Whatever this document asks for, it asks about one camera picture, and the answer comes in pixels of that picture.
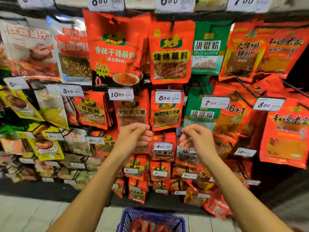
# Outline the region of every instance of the white floor tile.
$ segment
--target white floor tile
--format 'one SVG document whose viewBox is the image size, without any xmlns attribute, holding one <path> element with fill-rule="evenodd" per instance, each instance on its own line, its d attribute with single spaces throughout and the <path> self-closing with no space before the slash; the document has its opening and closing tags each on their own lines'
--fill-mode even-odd
<svg viewBox="0 0 309 232">
<path fill-rule="evenodd" d="M 213 232 L 235 232 L 232 221 L 224 221 L 220 218 L 211 218 Z"/>
<path fill-rule="evenodd" d="M 58 217 L 61 216 L 61 214 L 67 209 L 69 205 L 70 205 L 69 203 L 60 203 L 60 207 L 58 208 L 58 211 L 56 212 L 56 215 L 52 219 L 50 225 L 52 225 L 58 219 Z"/>
<path fill-rule="evenodd" d="M 189 215 L 189 231 L 212 232 L 210 218 L 206 216 Z"/>
<path fill-rule="evenodd" d="M 42 202 L 38 199 L 22 198 L 1 227 L 1 232 L 21 232 Z"/>
<path fill-rule="evenodd" d="M 123 210 L 124 208 L 119 207 L 104 208 L 96 232 L 109 230 L 115 232 L 118 224 L 121 222 Z"/>
<path fill-rule="evenodd" d="M 61 205 L 61 202 L 54 201 L 41 203 L 22 232 L 45 232 Z"/>
<path fill-rule="evenodd" d="M 186 214 L 174 214 L 174 216 L 179 218 L 184 218 L 185 224 L 186 224 L 186 231 L 189 232 L 189 218 Z"/>
</svg>

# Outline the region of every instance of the green packet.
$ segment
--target green packet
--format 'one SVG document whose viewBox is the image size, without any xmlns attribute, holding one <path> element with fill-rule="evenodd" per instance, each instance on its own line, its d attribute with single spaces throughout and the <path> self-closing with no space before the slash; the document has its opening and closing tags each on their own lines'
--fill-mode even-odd
<svg viewBox="0 0 309 232">
<path fill-rule="evenodd" d="M 190 124 L 198 124 L 203 127 L 214 130 L 215 121 L 218 119 L 221 109 L 206 108 L 201 109 L 203 95 L 211 94 L 214 87 L 206 85 L 205 88 L 193 89 L 189 91 L 186 114 L 183 120 L 183 127 Z"/>
<path fill-rule="evenodd" d="M 230 21 L 195 21 L 191 70 L 193 74 L 219 75 Z"/>
</svg>

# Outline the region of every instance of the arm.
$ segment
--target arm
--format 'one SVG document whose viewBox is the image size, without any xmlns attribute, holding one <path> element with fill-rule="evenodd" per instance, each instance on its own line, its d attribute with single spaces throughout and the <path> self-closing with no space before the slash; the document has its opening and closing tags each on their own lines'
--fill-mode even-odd
<svg viewBox="0 0 309 232">
<path fill-rule="evenodd" d="M 211 130 L 193 124 L 183 128 L 180 146 L 194 147 L 200 162 L 215 179 L 243 232 L 290 232 L 272 211 L 261 203 L 234 175 L 216 152 Z"/>
<path fill-rule="evenodd" d="M 85 189 L 46 232 L 95 232 L 119 169 L 137 146 L 152 140 L 149 125 L 121 128 L 116 144 Z"/>
</svg>

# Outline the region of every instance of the person's right arm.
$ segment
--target person's right arm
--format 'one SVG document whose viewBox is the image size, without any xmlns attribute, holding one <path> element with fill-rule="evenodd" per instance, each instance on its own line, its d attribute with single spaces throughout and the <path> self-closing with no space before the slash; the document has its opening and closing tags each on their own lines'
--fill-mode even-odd
<svg viewBox="0 0 309 232">
<path fill-rule="evenodd" d="M 200 162 L 208 168 L 238 226 L 243 232 L 291 232 L 272 211 L 261 203 L 234 175 L 216 152 L 211 130 L 193 124 L 182 130 L 180 146 L 194 147 Z"/>
</svg>

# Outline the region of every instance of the forearm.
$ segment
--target forearm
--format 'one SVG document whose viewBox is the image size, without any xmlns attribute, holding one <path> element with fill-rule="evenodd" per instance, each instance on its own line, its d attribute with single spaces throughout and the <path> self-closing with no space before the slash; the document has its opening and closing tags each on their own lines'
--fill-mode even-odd
<svg viewBox="0 0 309 232">
<path fill-rule="evenodd" d="M 243 232 L 291 231 L 244 187 L 217 154 L 203 156 L 202 162 L 208 167 Z"/>
<path fill-rule="evenodd" d="M 95 232 L 120 166 L 120 158 L 108 156 L 85 189 L 47 232 Z"/>
</svg>

